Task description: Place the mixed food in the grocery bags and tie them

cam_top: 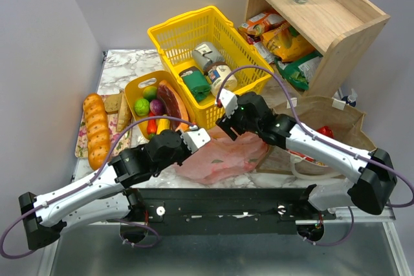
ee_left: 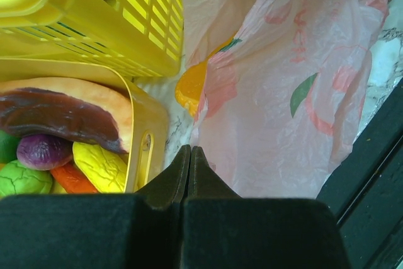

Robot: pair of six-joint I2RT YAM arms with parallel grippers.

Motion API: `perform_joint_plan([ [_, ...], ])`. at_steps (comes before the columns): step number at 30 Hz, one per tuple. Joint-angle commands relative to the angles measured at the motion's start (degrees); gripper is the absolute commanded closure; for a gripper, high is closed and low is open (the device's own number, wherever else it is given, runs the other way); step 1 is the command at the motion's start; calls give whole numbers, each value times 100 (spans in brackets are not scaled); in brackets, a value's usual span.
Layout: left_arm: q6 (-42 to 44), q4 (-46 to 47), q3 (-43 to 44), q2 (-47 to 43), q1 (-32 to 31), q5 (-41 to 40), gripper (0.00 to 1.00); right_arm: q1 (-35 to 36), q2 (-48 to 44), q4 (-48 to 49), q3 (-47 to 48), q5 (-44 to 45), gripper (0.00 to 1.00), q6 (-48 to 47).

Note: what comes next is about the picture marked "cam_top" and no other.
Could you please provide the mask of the pink plastic grocery bag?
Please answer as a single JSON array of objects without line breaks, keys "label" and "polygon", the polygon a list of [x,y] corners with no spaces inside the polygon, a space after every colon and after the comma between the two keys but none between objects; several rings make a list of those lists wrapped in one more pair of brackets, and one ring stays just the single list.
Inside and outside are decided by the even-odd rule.
[{"label": "pink plastic grocery bag", "polygon": [[183,162],[175,172],[201,184],[214,184],[253,171],[268,152],[268,145],[252,133],[232,140],[220,128],[208,130],[211,141]]}]

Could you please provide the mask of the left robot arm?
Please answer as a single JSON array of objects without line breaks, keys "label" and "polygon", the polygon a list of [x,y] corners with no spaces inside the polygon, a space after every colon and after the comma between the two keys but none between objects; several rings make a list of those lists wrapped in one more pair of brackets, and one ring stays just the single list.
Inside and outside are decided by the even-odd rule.
[{"label": "left robot arm", "polygon": [[22,194],[19,205],[29,250],[44,248],[82,224],[127,218],[139,201],[127,191],[131,186],[158,176],[172,164],[182,164],[209,141],[204,129],[167,129],[63,188],[44,195]]}]

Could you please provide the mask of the red snack bag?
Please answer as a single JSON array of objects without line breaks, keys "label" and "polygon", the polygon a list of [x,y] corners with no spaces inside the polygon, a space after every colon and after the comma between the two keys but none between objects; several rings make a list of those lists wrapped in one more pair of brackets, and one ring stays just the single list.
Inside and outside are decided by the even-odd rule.
[{"label": "red snack bag", "polygon": [[[317,132],[320,133],[320,134],[322,134],[322,135],[324,135],[324,136],[326,136],[326,137],[334,138],[333,131],[328,126],[320,127],[317,130]],[[306,161],[308,161],[310,163],[313,163],[313,164],[316,164],[316,165],[325,166],[325,164],[323,162],[319,161],[318,159],[315,159],[315,158],[313,158],[313,157],[311,157],[311,156],[309,156],[307,154],[299,153],[299,152],[297,152],[297,150],[287,149],[287,151],[290,154],[292,154],[294,156],[297,156],[298,158],[301,158],[303,160],[306,160]]]}]

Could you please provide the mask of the brown burlap tote bag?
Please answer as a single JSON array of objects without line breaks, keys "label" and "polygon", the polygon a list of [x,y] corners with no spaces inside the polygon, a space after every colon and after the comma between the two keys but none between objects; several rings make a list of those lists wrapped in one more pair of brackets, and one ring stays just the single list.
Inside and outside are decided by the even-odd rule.
[{"label": "brown burlap tote bag", "polygon": [[[374,151],[375,144],[362,131],[365,113],[345,102],[323,96],[292,98],[301,122],[351,147]],[[331,167],[306,155],[271,147],[259,163],[259,173],[294,175],[309,181],[342,178]]]}]

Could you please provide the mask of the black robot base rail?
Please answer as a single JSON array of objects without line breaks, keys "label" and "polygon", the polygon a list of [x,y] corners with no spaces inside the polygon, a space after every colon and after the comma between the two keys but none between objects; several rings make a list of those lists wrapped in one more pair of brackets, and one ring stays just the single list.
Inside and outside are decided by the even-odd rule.
[{"label": "black robot base rail", "polygon": [[162,236],[307,233],[320,239],[323,230],[316,226],[335,220],[336,214],[317,211],[306,194],[302,188],[130,189],[70,212],[65,230],[122,218],[148,219]]}]

